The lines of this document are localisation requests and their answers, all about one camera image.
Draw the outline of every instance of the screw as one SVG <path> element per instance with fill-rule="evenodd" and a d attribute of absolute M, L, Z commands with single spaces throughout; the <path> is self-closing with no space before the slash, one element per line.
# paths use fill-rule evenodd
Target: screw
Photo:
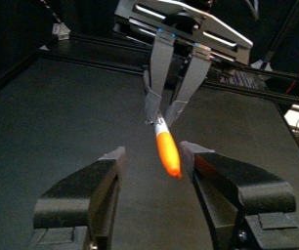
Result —
<path fill-rule="evenodd" d="M 237 237 L 239 237 L 239 240 L 244 243 L 248 240 L 248 233 L 240 230 Z"/>
<path fill-rule="evenodd" d="M 97 246 L 93 243 L 89 244 L 89 250 L 98 250 Z"/>

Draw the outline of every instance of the black clamp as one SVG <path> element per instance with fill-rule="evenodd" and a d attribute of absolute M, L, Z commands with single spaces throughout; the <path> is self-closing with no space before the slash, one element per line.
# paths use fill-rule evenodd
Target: black clamp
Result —
<path fill-rule="evenodd" d="M 291 184 L 263 168 L 201 146 L 183 142 L 181 148 L 213 249 L 299 249 Z"/>
<path fill-rule="evenodd" d="M 62 179 L 34 206 L 30 250 L 106 250 L 110 246 L 125 148 Z"/>

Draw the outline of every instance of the dark background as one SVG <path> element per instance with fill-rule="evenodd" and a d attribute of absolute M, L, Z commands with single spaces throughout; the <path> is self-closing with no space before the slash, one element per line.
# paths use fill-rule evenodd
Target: dark background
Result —
<path fill-rule="evenodd" d="M 48 0 L 73 32 L 113 37 L 113 12 L 117 0 Z M 216 0 L 211 12 L 255 43 L 251 63 L 264 59 L 295 0 L 260 1 L 260 19 L 253 20 L 243 0 Z M 54 20 L 38 0 L 0 0 L 0 71 L 32 53 L 50 39 Z M 272 58 L 276 70 L 299 73 L 299 10 Z M 289 82 L 269 81 L 283 93 Z"/>

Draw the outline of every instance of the gray table surface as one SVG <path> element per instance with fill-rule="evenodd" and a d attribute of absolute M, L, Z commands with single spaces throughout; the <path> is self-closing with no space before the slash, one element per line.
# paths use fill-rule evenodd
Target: gray table surface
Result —
<path fill-rule="evenodd" d="M 273 103 L 201 88 L 171 132 L 291 182 L 299 213 L 299 146 Z M 159 160 L 141 77 L 48 60 L 0 92 L 0 249 L 25 249 L 37 198 L 118 146 L 112 249 L 211 249 L 189 179 L 169 178 Z"/>

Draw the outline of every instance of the orange glowing object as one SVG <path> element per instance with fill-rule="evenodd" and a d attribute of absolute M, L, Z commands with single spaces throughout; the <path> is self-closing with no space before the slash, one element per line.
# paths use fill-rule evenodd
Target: orange glowing object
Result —
<path fill-rule="evenodd" d="M 180 156 L 173 137 L 165 125 L 164 118 L 157 117 L 155 126 L 156 143 L 160 159 L 169 176 L 181 178 Z"/>

